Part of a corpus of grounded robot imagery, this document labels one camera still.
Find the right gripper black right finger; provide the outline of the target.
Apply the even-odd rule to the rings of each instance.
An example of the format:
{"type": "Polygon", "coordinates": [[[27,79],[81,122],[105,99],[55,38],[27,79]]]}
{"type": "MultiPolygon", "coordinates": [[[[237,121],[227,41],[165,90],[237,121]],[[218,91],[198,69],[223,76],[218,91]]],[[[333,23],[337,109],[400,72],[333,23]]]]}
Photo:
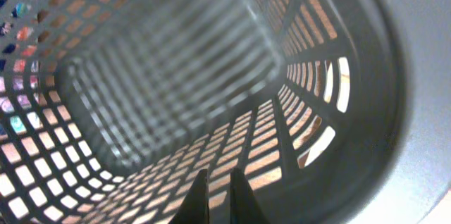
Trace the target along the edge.
{"type": "Polygon", "coordinates": [[[269,224],[245,174],[239,168],[230,173],[230,223],[269,224]]]}

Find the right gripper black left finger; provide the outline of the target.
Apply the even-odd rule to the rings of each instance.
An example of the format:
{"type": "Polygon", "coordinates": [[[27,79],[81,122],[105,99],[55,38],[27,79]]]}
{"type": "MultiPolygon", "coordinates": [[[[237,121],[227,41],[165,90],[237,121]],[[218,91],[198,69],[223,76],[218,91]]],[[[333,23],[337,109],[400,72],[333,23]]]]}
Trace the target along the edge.
{"type": "Polygon", "coordinates": [[[209,224],[208,171],[202,169],[170,224],[209,224]]]}

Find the grey plastic basket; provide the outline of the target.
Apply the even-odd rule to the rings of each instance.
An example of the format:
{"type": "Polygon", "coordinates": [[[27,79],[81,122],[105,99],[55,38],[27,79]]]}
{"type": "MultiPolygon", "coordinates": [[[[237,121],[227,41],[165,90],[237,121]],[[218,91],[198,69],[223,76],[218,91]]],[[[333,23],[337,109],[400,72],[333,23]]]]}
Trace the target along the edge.
{"type": "Polygon", "coordinates": [[[382,187],[400,62],[378,0],[1,0],[1,222],[169,223],[231,173],[271,223],[382,187]]]}

